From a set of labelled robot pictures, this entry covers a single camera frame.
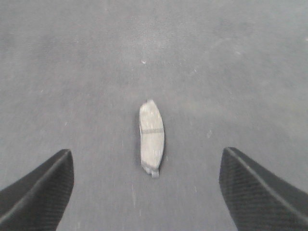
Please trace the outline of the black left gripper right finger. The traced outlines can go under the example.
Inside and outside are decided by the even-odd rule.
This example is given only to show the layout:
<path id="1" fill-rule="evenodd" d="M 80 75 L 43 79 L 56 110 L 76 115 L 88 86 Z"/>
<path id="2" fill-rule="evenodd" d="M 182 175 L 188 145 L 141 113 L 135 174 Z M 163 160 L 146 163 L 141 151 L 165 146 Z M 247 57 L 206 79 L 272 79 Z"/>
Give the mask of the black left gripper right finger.
<path id="1" fill-rule="evenodd" d="M 308 195 L 234 147 L 223 150 L 219 185 L 239 231 L 306 231 Z"/>

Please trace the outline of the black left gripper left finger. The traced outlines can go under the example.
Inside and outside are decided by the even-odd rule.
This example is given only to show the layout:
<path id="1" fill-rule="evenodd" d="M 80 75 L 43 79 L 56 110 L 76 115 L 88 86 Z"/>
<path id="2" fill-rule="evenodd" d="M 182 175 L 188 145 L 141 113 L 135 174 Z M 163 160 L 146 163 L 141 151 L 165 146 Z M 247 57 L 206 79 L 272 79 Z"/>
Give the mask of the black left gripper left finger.
<path id="1" fill-rule="evenodd" d="M 74 186 L 72 152 L 62 149 L 0 192 L 2 231 L 54 231 Z"/>

